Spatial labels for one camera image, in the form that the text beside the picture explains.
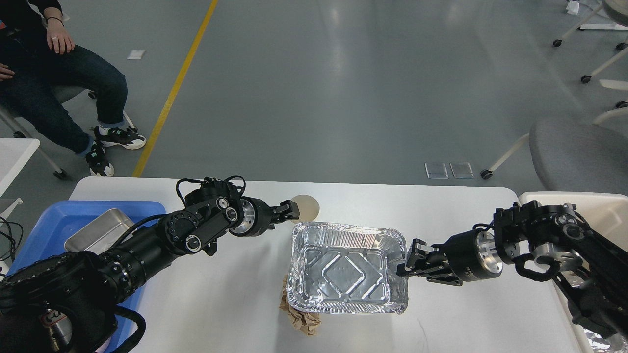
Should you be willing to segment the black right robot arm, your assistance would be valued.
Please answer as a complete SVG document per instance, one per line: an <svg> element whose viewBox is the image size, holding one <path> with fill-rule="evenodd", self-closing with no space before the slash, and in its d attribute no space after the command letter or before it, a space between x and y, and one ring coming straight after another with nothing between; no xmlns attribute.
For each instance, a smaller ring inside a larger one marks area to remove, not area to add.
<svg viewBox="0 0 628 353"><path fill-rule="evenodd" d="M505 264L521 277L553 281L573 323L605 339L627 335L627 252L594 230L574 204L514 203L444 243L413 239L396 273L462 286L499 277Z"/></svg>

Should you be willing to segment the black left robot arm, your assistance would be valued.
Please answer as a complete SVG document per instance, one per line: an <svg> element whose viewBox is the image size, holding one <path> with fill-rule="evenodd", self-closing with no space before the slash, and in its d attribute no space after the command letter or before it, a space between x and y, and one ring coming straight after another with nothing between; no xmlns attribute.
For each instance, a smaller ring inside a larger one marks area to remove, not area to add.
<svg viewBox="0 0 628 353"><path fill-rule="evenodd" d="M227 232L258 236L300 217L295 201L269 206L244 196L245 187L232 178L195 183L196 190L180 197L182 210L135 223L101 254L67 251L3 280L1 351L94 353L116 332L117 317L124 317L136 329L114 351L127 353L143 337L146 322L121 303L151 277L184 255L214 255L217 239Z"/></svg>

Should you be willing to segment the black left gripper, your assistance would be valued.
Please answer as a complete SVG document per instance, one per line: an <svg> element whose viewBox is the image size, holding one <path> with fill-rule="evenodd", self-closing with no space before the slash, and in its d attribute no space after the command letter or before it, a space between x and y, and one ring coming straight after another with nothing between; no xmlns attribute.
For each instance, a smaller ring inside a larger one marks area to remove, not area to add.
<svg viewBox="0 0 628 353"><path fill-rule="evenodd" d="M238 237L255 237L274 229L275 224L300 218L298 205L292 200L285 200L279 206L269 206L260 199L243 197L241 203L242 222L231 228L231 234Z"/></svg>

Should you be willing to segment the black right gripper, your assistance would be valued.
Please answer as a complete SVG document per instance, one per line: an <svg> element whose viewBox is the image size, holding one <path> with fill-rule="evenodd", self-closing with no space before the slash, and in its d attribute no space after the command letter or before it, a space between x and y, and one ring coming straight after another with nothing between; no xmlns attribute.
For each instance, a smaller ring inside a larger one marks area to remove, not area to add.
<svg viewBox="0 0 628 353"><path fill-rule="evenodd" d="M429 257L430 265L433 266L424 268ZM421 239L413 239L406 264L399 264L396 274L399 277L424 277L434 283L462 286L464 282L500 277L503 266L494 236L488 231L474 229L453 235L446 243L435 247Z"/></svg>

